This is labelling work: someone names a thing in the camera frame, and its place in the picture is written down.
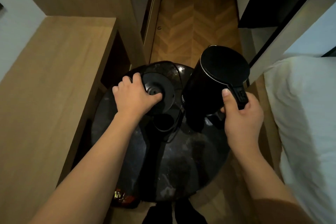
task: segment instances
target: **wooden desk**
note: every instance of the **wooden desk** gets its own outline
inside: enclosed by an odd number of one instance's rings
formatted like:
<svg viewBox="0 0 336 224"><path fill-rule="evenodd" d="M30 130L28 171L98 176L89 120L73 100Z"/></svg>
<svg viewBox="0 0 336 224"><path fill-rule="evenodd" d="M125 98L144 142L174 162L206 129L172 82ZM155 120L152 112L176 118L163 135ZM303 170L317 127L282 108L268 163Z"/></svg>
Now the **wooden desk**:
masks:
<svg viewBox="0 0 336 224"><path fill-rule="evenodd" d="M27 223L70 171L116 32L115 18L46 17L3 78L0 223Z"/></svg>

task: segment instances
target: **person's left hand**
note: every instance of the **person's left hand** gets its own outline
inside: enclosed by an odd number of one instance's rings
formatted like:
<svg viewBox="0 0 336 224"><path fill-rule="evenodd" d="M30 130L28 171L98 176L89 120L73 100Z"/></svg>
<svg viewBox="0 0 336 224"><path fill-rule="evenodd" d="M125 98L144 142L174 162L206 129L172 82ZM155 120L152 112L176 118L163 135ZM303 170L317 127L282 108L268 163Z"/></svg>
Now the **person's left hand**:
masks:
<svg viewBox="0 0 336 224"><path fill-rule="evenodd" d="M123 77L118 86L112 88L119 113L141 119L156 103L162 100L162 93L149 95L142 85L139 73L133 75L133 82L128 76Z"/></svg>

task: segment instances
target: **kettle lid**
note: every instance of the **kettle lid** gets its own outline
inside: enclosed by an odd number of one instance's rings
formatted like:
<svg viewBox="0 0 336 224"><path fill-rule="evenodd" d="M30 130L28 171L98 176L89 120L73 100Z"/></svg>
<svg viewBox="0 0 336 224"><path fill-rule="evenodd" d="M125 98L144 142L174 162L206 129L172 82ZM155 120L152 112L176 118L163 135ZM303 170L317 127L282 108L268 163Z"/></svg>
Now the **kettle lid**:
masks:
<svg viewBox="0 0 336 224"><path fill-rule="evenodd" d="M241 86L250 75L250 66L244 57L228 47L210 45L199 60L208 76L233 87Z"/></svg>

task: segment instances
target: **herringbone floor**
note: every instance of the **herringbone floor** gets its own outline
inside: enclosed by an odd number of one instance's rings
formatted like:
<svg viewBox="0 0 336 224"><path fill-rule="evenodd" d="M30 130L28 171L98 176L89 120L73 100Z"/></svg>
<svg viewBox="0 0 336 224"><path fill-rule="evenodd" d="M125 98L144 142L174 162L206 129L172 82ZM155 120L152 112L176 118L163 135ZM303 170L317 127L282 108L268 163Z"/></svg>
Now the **herringbone floor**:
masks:
<svg viewBox="0 0 336 224"><path fill-rule="evenodd" d="M234 0L162 0L150 61L170 60L194 67L211 44L241 53L237 26ZM242 196L247 191L239 185L233 163L230 155L215 179L190 198L208 224L246 223L245 216L251 215ZM134 210L115 208L112 218L107 218L105 223L141 224L152 205L141 202Z"/></svg>
<svg viewBox="0 0 336 224"><path fill-rule="evenodd" d="M241 53L235 0L162 0L151 63L194 67L211 44Z"/></svg>

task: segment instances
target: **leg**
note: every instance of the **leg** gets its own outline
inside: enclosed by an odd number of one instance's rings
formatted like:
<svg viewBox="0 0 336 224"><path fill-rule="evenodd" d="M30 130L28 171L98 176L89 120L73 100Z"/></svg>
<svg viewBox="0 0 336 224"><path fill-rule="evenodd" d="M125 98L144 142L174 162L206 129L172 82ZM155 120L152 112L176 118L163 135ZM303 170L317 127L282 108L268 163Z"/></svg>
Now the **leg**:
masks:
<svg viewBox="0 0 336 224"><path fill-rule="evenodd" d="M176 201L175 219L178 224L207 224L204 216L193 208L188 198Z"/></svg>
<svg viewBox="0 0 336 224"><path fill-rule="evenodd" d="M171 202L159 202L156 204L156 206L149 208L142 224L172 224L172 212L173 210L171 208Z"/></svg>

